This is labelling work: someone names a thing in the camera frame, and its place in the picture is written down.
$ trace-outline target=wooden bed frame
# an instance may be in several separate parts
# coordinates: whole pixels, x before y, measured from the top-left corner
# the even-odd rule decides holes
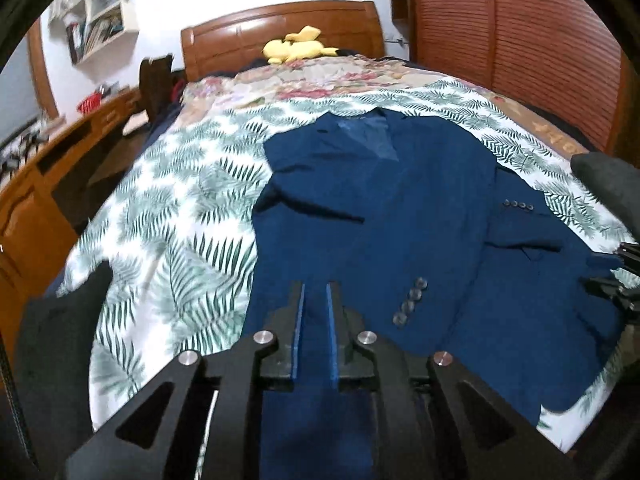
[[[262,57],[264,45],[299,32],[305,25],[322,31],[325,46],[382,57],[385,45],[373,2],[319,0],[242,10],[182,31],[188,81],[215,70],[239,70]]]

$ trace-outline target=navy blue suit jacket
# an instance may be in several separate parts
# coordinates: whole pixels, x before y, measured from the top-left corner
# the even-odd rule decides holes
[[[377,109],[325,114],[264,147],[273,176],[254,207],[243,335],[286,305],[293,280],[305,297],[295,391],[264,399],[261,478],[371,478],[370,405],[335,389],[330,280],[368,330],[405,351],[451,352],[532,424],[602,370],[622,321],[578,279],[619,260],[593,253],[467,131]],[[396,326],[418,277],[428,287]]]

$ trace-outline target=stuffed animal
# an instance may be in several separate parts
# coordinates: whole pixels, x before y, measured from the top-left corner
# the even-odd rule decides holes
[[[337,56],[338,49],[325,47],[316,41],[318,36],[320,36],[320,31],[307,25],[297,34],[287,34],[285,41],[270,41],[264,46],[262,53],[269,64],[281,64],[318,56]]]

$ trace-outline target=wooden desk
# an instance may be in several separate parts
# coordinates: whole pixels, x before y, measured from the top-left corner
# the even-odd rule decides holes
[[[9,356],[26,301],[46,291],[78,240],[53,190],[92,147],[137,111],[139,100],[138,89],[105,100],[54,134],[0,191],[0,331]]]

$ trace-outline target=sleeve button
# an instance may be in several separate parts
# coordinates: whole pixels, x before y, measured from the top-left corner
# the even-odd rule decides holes
[[[424,278],[416,278],[414,286],[415,288],[424,290],[425,288],[427,288],[427,280],[425,280]]]
[[[409,290],[408,297],[411,301],[420,301],[422,299],[422,291],[419,288]]]
[[[415,310],[415,301],[404,300],[400,306],[400,311],[403,314],[411,314]]]
[[[396,312],[394,314],[393,323],[398,328],[402,328],[404,325],[406,325],[406,320],[406,314],[404,314],[403,312]]]

